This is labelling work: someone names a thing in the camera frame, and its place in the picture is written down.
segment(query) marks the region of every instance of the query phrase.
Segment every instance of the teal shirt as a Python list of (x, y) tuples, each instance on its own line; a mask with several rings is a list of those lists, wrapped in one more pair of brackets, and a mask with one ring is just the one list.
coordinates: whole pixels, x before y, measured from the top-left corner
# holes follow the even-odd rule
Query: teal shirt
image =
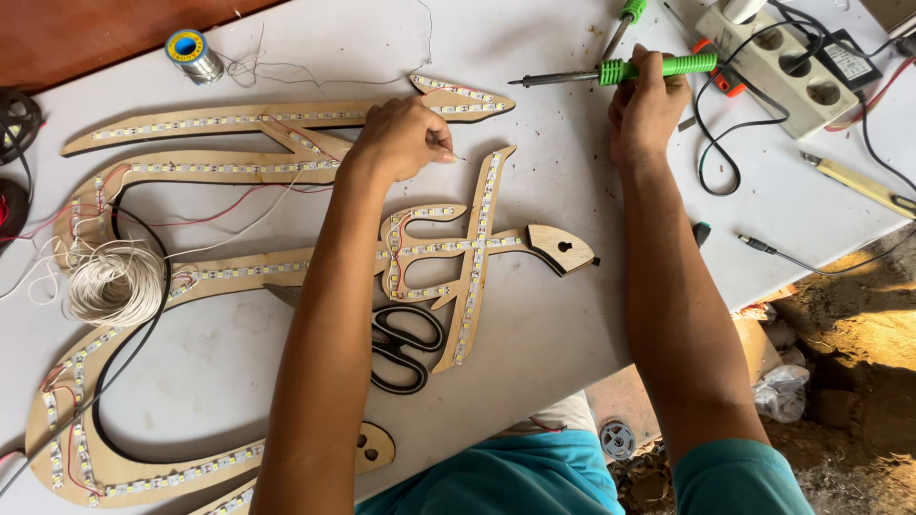
[[(719, 440), (674, 469), (679, 513), (813, 513), (789, 463), (768, 445)], [(356, 505), (356, 514), (623, 515), (593, 433), (495, 438)]]

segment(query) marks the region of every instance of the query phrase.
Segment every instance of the hand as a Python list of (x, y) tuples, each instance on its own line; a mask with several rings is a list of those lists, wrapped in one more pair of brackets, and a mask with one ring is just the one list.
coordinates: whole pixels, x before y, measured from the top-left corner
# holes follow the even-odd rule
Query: hand
[(687, 79), (683, 75), (662, 76), (661, 58), (659, 52), (650, 52), (637, 43), (632, 61), (639, 68), (639, 77), (617, 86), (607, 108), (614, 126), (611, 160), (621, 171), (631, 173), (647, 160), (667, 162), (668, 140), (690, 102)]
[(404, 181), (433, 161), (455, 159), (445, 120), (414, 96), (370, 107), (363, 132), (345, 160), (388, 181)]

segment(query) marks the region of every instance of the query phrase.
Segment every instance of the label on solder spool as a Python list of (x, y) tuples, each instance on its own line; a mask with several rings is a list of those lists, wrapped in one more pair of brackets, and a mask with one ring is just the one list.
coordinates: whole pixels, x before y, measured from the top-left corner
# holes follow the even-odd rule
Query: label on solder spool
[(166, 53), (175, 62), (191, 62), (203, 54), (206, 44), (203, 36), (196, 30), (182, 30), (169, 38)]

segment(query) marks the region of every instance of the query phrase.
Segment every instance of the green soldering iron handle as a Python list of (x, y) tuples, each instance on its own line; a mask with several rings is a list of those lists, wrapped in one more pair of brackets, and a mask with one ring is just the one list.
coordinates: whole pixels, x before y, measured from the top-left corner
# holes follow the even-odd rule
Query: green soldering iron handle
[[(715, 70), (718, 57), (714, 53), (666, 57), (662, 60), (662, 74), (667, 77), (669, 75), (712, 71)], [(601, 63), (601, 75), (598, 77), (598, 83), (602, 86), (609, 86), (611, 84), (620, 84), (629, 79), (636, 79), (638, 76), (639, 68), (632, 62), (624, 62), (622, 59), (606, 60)]]
[(624, 4), (624, 8), (620, 10), (620, 17), (626, 15), (633, 16), (633, 21), (630, 22), (630, 25), (639, 21), (639, 17), (642, 16), (642, 12), (646, 10), (646, 3), (648, 0), (627, 0), (627, 3)]

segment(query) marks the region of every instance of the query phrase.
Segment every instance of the scissors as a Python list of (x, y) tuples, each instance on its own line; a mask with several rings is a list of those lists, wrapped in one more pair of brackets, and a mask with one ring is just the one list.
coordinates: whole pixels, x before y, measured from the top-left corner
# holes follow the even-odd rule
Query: scissors
[[(265, 283), (264, 289), (270, 291), (286, 304), (296, 307), (299, 305), (300, 295), (293, 289), (277, 284)], [(418, 315), (432, 326), (435, 337), (431, 342), (424, 342), (417, 336), (392, 327), (388, 324), (388, 316), (396, 312), (406, 312)], [(372, 371), (372, 384), (380, 389), (395, 395), (410, 395), (417, 393), (426, 386), (430, 373), (426, 367), (416, 359), (404, 354), (401, 347), (407, 345), (423, 352), (436, 352), (445, 346), (445, 329), (439, 319), (432, 313), (410, 304), (391, 304), (382, 306), (372, 311), (372, 352), (377, 353), (388, 361), (400, 367), (412, 370), (417, 375), (417, 380), (407, 386), (394, 385), (382, 379), (375, 370)]]

